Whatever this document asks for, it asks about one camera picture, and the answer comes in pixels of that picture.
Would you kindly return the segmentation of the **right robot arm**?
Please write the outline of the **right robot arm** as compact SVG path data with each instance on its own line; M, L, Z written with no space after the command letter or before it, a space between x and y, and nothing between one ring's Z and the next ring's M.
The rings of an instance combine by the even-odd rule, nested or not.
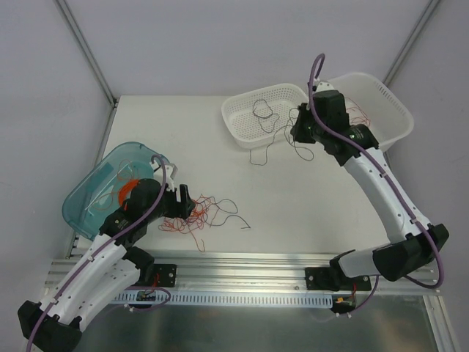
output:
M448 230L443 224L432 224L413 204L387 166L371 130L350 123L343 94L335 89L310 92L309 101L298 107L290 133L296 142L320 143L352 176L388 237L381 246L334 257L330 283L343 290L357 276L377 276L389 282L405 278L427 289L440 287L444 280L440 250L448 240Z

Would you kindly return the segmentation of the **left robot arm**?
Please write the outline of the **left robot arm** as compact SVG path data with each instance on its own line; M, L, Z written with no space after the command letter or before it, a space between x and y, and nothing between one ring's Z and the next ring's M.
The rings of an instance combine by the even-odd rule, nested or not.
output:
M72 351L92 319L128 287L150 285L153 256L136 246L160 218L186 219L195 208L185 184L138 180L130 196L110 213L86 254L39 302L25 301L18 318L28 350Z

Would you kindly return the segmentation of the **red orange cable ball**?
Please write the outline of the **red orange cable ball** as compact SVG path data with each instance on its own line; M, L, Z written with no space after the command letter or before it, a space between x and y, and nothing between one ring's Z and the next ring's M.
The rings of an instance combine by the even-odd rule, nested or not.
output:
M205 253L206 247L204 240L196 237L194 233L196 230L222 227L230 219L240 221L240 229L242 230L251 229L250 224L239 215L237 204L229 198L216 199L214 196L209 197L201 194L192 201L194 209L187 219L166 217L158 225L158 229L167 233L190 235L196 244L197 251L200 253Z

